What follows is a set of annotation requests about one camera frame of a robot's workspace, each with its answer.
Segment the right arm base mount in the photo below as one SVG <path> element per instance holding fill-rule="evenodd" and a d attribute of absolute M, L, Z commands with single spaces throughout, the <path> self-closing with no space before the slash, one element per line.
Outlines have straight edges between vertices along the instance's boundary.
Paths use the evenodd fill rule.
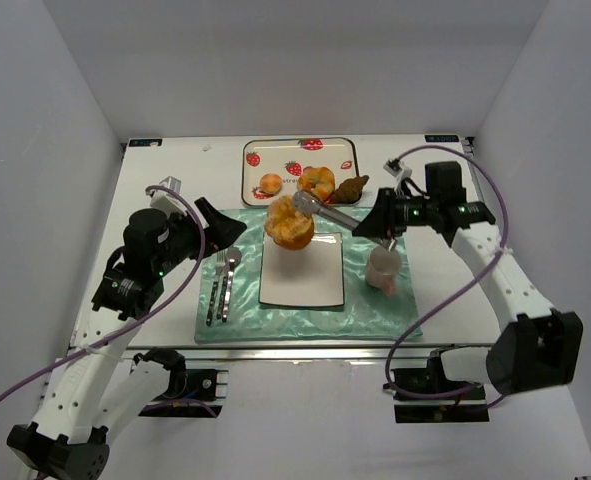
<path fill-rule="evenodd" d="M 437 353 L 422 367 L 395 367 L 382 390 L 392 395 L 397 424 L 477 424 L 490 421 L 482 385 L 448 380 Z"/>

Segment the sugared orange bundt bread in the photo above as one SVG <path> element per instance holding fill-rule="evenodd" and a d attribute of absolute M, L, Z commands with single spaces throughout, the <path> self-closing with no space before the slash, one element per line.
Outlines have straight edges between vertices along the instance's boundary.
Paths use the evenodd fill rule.
<path fill-rule="evenodd" d="M 264 230 L 278 246 L 287 250 L 302 250 L 313 238 L 314 221 L 311 215 L 293 206 L 291 195 L 284 195 L 269 205 Z"/>

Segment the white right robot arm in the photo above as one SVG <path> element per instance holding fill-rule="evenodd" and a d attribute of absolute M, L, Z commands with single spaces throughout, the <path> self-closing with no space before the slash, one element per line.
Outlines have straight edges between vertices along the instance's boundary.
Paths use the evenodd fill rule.
<path fill-rule="evenodd" d="M 380 189 L 353 235 L 389 240 L 409 227 L 433 229 L 473 274 L 500 335 L 489 348 L 432 352 L 420 384 L 401 387 L 404 397 L 440 398 L 472 384 L 491 385 L 507 396 L 571 383 L 583 334 L 578 315 L 559 311 L 533 285 L 506 249 L 490 210 L 468 200 L 459 163 L 427 164 L 425 186 L 418 196 Z"/>

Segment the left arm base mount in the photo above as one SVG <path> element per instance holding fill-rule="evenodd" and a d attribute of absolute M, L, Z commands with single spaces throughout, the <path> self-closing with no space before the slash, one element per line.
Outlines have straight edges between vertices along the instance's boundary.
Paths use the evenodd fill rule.
<path fill-rule="evenodd" d="M 221 413 L 228 391 L 228 369 L 188 361 L 179 351 L 160 347 L 135 354 L 130 372 L 141 362 L 160 364 L 168 373 L 168 385 L 143 408 L 140 417 L 217 418 Z"/>

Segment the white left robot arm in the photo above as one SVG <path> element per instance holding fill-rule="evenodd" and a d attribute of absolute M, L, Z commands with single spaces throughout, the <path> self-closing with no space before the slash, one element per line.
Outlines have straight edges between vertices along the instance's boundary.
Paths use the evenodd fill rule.
<path fill-rule="evenodd" d="M 33 419 L 16 425 L 8 447 L 29 468 L 56 479 L 96 479 L 114 440 L 156 398 L 181 397 L 185 359 L 155 347 L 112 393 L 106 388 L 140 321 L 164 291 L 164 278 L 185 260 L 198 261 L 232 246 L 245 223 L 217 211 L 205 198 L 195 202 L 204 220 L 180 203 L 134 212 L 123 243 L 107 260 L 92 309 L 115 317 L 88 324 L 84 344 L 63 370 L 59 384 Z"/>

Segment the metal serving tongs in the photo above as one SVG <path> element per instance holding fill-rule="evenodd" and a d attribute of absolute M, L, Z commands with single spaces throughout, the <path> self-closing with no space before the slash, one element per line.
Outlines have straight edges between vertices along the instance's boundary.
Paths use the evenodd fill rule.
<path fill-rule="evenodd" d="M 373 233 L 371 227 L 360 227 L 369 216 L 375 213 L 376 208 L 362 208 L 363 215 L 360 218 L 353 217 L 339 208 L 323 203 L 318 197 L 306 190 L 299 190 L 291 197 L 293 207 L 306 215 L 316 215 L 339 227 L 349 231 L 354 238 L 368 239 L 369 241 L 391 251 L 404 238 L 405 230 L 392 230 L 390 233 Z"/>

